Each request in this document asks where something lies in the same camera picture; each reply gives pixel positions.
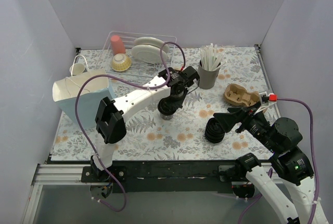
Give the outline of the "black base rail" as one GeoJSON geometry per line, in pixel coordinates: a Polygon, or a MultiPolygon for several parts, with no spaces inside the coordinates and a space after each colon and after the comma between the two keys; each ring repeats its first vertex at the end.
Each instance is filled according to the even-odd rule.
{"type": "Polygon", "coordinates": [[[126,192],[231,193],[231,182],[220,172],[234,165],[234,160],[114,161],[109,171],[126,192]]]}

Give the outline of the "brown cardboard cup carrier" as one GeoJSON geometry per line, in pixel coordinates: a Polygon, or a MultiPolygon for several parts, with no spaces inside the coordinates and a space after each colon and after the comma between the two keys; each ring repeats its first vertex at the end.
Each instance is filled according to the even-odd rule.
{"type": "Polygon", "coordinates": [[[224,91],[223,98],[229,104],[239,107],[250,107],[260,101],[257,91],[248,92],[238,84],[229,84],[224,91]]]}

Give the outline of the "front white plate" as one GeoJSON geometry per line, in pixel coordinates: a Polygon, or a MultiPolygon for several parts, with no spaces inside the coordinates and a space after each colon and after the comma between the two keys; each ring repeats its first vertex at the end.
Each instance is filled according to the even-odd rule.
{"type": "Polygon", "coordinates": [[[162,63],[161,49],[150,45],[137,45],[132,47],[131,54],[136,60],[146,63],[162,63]]]}

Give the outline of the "dark coffee cup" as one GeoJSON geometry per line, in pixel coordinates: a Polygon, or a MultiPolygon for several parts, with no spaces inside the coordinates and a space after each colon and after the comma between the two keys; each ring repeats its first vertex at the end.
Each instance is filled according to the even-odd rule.
{"type": "Polygon", "coordinates": [[[167,99],[161,99],[158,103],[158,111],[163,120],[171,120],[177,109],[178,106],[176,103],[170,102],[167,99]]]}

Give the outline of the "small white mug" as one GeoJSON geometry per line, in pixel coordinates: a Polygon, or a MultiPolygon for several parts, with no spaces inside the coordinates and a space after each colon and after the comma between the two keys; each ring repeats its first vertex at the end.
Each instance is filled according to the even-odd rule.
{"type": "Polygon", "coordinates": [[[84,73],[86,71],[86,67],[84,64],[75,63],[70,67],[69,71],[70,71],[71,76],[76,76],[76,75],[84,73]]]}

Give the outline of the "pink plastic cup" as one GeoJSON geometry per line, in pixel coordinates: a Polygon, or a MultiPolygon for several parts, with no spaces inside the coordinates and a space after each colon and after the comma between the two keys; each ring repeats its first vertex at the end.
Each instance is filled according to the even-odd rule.
{"type": "Polygon", "coordinates": [[[110,44],[114,55],[126,53],[124,43],[120,36],[112,35],[110,37],[110,44]]]}

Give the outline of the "light blue paper bag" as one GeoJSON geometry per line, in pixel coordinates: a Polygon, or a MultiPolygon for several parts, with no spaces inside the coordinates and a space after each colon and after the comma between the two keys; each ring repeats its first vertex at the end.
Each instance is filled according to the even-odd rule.
{"type": "MultiPolygon", "coordinates": [[[[106,74],[104,69],[90,70],[54,82],[53,100],[74,123],[77,123],[74,106],[79,90],[89,78],[101,74],[106,74]]],[[[96,126],[95,117],[99,103],[105,97],[113,99],[115,94],[108,78],[104,76],[93,79],[84,87],[78,103],[78,115],[83,128],[96,126]]]]}

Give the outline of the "grey straw holder cup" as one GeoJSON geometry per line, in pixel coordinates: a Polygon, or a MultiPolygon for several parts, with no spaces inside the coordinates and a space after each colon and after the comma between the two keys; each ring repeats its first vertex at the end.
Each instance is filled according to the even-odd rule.
{"type": "Polygon", "coordinates": [[[199,88],[201,89],[211,89],[214,87],[216,79],[219,74],[219,69],[215,71],[207,71],[202,67],[201,61],[198,65],[198,75],[199,75],[199,88]]]}

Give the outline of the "yellow patterned bowl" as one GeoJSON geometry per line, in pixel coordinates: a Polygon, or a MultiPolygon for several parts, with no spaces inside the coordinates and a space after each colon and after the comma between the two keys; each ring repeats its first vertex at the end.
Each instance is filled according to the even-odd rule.
{"type": "Polygon", "coordinates": [[[130,68],[132,61],[127,54],[116,54],[111,59],[111,68],[116,72],[123,72],[130,68]]]}

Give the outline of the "stack of black lids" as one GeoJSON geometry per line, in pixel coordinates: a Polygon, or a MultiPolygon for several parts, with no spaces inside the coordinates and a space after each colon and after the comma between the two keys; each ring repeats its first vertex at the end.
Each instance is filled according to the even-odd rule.
{"type": "Polygon", "coordinates": [[[206,124],[204,136],[211,143],[220,143],[225,136],[225,131],[215,118],[210,118],[206,124]]]}

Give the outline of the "rear white plate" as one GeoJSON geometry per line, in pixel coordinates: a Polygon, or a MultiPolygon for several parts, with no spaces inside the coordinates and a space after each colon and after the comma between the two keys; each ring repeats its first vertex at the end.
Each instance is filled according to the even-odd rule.
{"type": "Polygon", "coordinates": [[[160,49],[164,41],[155,38],[155,37],[139,37],[134,40],[133,44],[134,46],[137,45],[150,45],[150,46],[155,46],[160,49]]]}

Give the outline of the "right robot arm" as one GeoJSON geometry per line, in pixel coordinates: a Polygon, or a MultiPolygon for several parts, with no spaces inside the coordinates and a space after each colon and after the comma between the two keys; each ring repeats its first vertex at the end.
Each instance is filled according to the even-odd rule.
{"type": "Polygon", "coordinates": [[[290,197],[282,193],[252,153],[239,157],[234,167],[222,172],[225,179],[250,181],[268,201],[281,223],[328,222],[315,195],[313,167],[297,146],[302,135],[294,120],[280,117],[271,125],[262,112],[255,113],[251,107],[229,108],[226,113],[214,113],[213,118],[225,133],[240,124],[236,132],[248,131],[272,152],[269,162],[290,197]]]}

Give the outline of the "floral table mat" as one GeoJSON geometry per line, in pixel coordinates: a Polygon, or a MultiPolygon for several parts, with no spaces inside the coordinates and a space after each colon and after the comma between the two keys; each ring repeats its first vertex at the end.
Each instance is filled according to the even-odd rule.
{"type": "MultiPolygon", "coordinates": [[[[238,84],[248,91],[263,92],[270,89],[259,58],[258,47],[223,47],[227,63],[220,69],[212,89],[197,88],[184,101],[171,120],[163,120],[153,103],[135,114],[126,123],[127,135],[114,147],[114,160],[233,160],[246,153],[267,160],[272,153],[247,131],[232,130],[223,141],[212,144],[204,137],[207,121],[215,112],[225,112],[230,105],[223,94],[229,84],[238,84]]],[[[89,68],[108,68],[107,72],[133,83],[145,84],[157,74],[157,66],[139,66],[128,73],[113,73],[112,55],[102,50],[81,50],[89,68]]],[[[52,162],[82,162],[90,160],[93,149],[78,125],[64,113],[61,116],[55,143],[50,153],[52,162]]]]}

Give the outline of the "bundle of white straws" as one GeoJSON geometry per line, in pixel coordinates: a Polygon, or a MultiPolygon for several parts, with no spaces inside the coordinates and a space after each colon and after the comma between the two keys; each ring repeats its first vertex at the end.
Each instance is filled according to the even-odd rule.
{"type": "Polygon", "coordinates": [[[227,64],[225,49],[213,43],[202,46],[200,48],[200,61],[204,70],[217,71],[227,64]]]}

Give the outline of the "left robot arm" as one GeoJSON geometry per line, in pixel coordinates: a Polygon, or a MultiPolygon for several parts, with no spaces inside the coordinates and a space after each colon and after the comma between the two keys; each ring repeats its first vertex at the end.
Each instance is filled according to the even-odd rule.
{"type": "Polygon", "coordinates": [[[125,123],[138,111],[157,102],[163,119],[169,120],[183,107],[189,88],[199,81],[198,72],[191,66],[182,71],[167,68],[146,83],[122,97],[101,100],[95,117],[96,130],[103,141],[96,145],[97,154],[91,157],[91,174],[99,182],[111,175],[114,145],[126,135],[125,123]]]}

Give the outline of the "white plate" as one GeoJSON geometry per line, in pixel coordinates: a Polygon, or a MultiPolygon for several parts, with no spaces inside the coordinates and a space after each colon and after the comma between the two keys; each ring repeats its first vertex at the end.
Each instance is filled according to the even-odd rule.
{"type": "Polygon", "coordinates": [[[132,47],[131,54],[136,60],[146,63],[162,63],[161,49],[150,45],[137,45],[132,47]]]}
{"type": "Polygon", "coordinates": [[[155,46],[160,49],[164,41],[155,38],[155,37],[139,37],[134,40],[133,44],[134,46],[137,45],[150,45],[150,46],[155,46]]]}

